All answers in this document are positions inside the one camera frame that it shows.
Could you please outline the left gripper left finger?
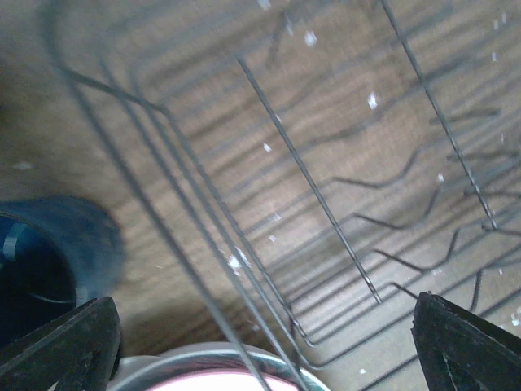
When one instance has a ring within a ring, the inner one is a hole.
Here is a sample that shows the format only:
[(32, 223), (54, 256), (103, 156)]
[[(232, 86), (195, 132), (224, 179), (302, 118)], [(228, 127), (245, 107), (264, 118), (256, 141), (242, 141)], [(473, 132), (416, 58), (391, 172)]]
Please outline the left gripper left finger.
[(1, 351), (1, 389), (105, 390), (120, 339), (113, 299), (88, 301)]

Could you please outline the blue ceramic mug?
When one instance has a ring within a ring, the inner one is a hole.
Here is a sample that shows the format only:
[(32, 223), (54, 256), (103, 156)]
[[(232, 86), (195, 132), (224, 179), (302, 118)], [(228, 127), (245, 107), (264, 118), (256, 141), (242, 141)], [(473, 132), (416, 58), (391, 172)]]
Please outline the blue ceramic mug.
[(72, 196), (1, 203), (1, 346), (112, 294), (125, 262), (120, 228)]

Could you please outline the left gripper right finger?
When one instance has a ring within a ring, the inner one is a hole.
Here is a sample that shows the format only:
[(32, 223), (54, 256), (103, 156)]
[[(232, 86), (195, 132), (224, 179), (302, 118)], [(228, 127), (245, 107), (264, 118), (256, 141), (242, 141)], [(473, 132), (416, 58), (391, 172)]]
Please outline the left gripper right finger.
[(520, 339), (443, 297), (419, 294), (412, 335), (430, 390), (520, 389)]

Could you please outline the pink plastic plate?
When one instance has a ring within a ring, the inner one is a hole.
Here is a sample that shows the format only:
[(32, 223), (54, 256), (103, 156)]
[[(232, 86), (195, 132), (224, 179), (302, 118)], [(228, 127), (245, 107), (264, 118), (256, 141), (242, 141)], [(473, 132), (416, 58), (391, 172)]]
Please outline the pink plastic plate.
[[(278, 356), (250, 345), (247, 352), (271, 390), (298, 390), (289, 366)], [(307, 390), (330, 390), (305, 369)], [(229, 342), (205, 342), (157, 356), (122, 358), (107, 390), (264, 390)]]

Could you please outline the black wire dish rack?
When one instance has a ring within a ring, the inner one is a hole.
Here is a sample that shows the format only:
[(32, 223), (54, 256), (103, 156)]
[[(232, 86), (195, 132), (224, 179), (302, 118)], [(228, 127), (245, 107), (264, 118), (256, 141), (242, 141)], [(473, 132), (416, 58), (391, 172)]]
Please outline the black wire dish rack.
[(424, 390), (421, 292), (520, 334), (517, 1), (53, 1), (50, 55), (263, 390)]

